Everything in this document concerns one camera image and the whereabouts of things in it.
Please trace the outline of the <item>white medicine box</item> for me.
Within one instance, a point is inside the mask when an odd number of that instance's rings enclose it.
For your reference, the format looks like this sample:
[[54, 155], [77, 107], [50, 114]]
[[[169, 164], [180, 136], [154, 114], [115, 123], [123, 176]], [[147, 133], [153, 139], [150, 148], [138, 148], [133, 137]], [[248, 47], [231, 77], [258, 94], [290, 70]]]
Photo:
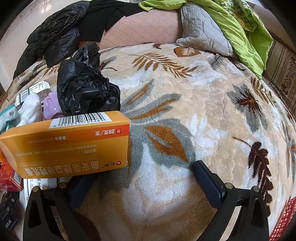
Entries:
[[61, 182], [68, 182], [70, 179], [71, 177], [23, 179], [23, 193], [26, 203], [28, 203], [31, 191], [35, 186], [42, 190], [51, 189]]

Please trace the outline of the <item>red cigarette pack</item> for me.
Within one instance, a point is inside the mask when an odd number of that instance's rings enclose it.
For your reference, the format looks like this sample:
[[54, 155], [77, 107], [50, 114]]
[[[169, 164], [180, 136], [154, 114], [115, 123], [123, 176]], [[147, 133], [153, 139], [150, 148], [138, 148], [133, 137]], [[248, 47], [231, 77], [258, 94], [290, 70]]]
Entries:
[[23, 179], [20, 175], [10, 166], [7, 161], [6, 156], [1, 150], [0, 154], [0, 188], [7, 192], [12, 191], [22, 191], [23, 189]]

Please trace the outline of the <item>orange ointment box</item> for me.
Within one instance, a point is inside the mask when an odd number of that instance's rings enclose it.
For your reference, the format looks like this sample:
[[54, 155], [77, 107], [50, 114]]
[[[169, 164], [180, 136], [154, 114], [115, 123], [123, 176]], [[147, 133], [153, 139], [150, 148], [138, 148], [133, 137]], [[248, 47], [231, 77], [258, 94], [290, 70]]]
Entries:
[[127, 166], [130, 120], [119, 111], [87, 113], [12, 128], [1, 150], [22, 178], [57, 178]]

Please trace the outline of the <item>mint green white sock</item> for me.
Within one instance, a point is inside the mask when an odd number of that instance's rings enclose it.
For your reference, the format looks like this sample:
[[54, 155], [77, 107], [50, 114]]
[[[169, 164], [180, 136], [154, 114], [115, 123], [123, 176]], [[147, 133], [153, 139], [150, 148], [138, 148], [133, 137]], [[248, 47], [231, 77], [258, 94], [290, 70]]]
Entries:
[[36, 93], [31, 93], [19, 110], [13, 104], [1, 112], [1, 132], [12, 127], [36, 123], [42, 119], [41, 99]]

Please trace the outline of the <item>purple plastic wrapper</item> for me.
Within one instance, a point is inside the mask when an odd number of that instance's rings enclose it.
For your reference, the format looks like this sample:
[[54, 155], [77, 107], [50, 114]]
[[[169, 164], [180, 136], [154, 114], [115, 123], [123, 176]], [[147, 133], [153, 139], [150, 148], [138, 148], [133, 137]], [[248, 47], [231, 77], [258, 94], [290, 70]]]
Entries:
[[50, 92], [44, 99], [43, 114], [45, 120], [64, 117], [60, 107], [57, 92]]

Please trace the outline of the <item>white cigarette box with barcode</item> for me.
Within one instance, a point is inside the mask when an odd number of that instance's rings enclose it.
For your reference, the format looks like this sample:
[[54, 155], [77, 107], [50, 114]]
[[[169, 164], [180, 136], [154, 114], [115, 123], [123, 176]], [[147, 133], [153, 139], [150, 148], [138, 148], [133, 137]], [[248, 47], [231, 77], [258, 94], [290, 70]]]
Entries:
[[50, 84], [46, 81], [41, 81], [18, 94], [15, 99], [15, 106], [22, 104], [31, 93], [36, 93], [43, 100], [49, 92]]

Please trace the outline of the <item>black plastic bag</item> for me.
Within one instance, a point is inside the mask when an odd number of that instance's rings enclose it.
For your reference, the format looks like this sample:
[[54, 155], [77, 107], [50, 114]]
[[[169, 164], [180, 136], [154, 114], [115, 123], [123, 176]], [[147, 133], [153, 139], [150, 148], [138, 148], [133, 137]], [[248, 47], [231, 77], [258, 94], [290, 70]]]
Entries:
[[120, 110], [120, 89], [102, 75], [96, 42], [89, 42], [60, 64], [57, 97], [65, 116]]

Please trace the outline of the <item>red plastic waste basket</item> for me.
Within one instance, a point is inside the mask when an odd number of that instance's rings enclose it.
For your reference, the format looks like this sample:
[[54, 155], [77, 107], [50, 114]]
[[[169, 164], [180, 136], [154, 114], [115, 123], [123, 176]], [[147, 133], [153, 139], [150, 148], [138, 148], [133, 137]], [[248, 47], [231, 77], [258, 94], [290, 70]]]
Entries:
[[289, 199], [280, 214], [280, 217], [273, 229], [271, 235], [269, 236], [270, 241], [277, 241], [280, 239], [284, 231], [287, 229], [290, 221], [295, 214], [295, 197]]

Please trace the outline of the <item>brown striped headboard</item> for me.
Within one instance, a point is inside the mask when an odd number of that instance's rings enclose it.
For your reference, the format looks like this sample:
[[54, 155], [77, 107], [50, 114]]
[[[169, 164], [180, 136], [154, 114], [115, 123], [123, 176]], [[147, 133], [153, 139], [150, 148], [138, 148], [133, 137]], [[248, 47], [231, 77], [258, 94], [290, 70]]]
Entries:
[[263, 76], [295, 116], [295, 53], [275, 40]]

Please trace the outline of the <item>black puffer jacket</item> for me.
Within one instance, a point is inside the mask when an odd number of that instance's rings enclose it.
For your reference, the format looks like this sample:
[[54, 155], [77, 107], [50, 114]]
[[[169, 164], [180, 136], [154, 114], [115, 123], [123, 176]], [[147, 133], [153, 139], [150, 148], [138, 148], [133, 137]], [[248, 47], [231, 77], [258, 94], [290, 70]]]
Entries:
[[27, 47], [18, 60], [13, 78], [16, 78], [38, 59], [63, 33], [70, 30], [89, 8], [88, 1], [78, 1], [50, 15], [28, 37]]

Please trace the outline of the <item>green floral quilt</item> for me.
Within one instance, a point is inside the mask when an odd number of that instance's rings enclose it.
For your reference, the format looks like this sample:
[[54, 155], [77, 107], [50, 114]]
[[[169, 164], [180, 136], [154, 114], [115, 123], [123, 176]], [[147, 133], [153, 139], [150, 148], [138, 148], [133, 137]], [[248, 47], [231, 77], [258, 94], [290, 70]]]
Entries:
[[170, 11], [180, 10], [182, 5], [189, 2], [204, 8], [230, 42], [240, 61], [261, 79], [273, 38], [246, 1], [141, 1], [138, 5], [145, 11]]

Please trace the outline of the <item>black cloth garment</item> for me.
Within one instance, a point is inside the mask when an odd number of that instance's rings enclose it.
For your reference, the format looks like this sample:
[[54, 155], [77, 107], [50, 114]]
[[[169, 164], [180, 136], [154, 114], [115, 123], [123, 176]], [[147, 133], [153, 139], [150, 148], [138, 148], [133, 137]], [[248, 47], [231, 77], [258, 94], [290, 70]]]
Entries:
[[122, 1], [90, 1], [89, 9], [79, 22], [81, 41], [100, 42], [105, 31], [124, 16], [132, 16], [144, 11], [134, 3]]

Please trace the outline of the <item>grey quilted pillow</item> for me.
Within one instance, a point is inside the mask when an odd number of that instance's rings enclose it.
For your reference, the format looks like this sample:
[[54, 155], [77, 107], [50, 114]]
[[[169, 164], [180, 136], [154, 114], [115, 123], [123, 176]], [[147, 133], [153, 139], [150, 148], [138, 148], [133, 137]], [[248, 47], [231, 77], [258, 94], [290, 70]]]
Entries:
[[221, 29], [203, 7], [189, 2], [182, 5], [180, 13], [183, 35], [176, 41], [179, 46], [239, 58]]

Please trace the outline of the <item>pink quilted mattress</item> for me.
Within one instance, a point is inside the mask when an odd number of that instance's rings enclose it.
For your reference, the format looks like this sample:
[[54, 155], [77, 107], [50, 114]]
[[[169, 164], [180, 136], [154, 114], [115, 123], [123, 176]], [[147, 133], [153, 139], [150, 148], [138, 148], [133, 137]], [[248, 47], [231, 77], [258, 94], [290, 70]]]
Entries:
[[179, 11], [153, 9], [131, 16], [123, 16], [109, 30], [107, 21], [91, 15], [79, 26], [80, 43], [96, 41], [100, 49], [144, 43], [175, 43], [182, 37], [183, 27]]

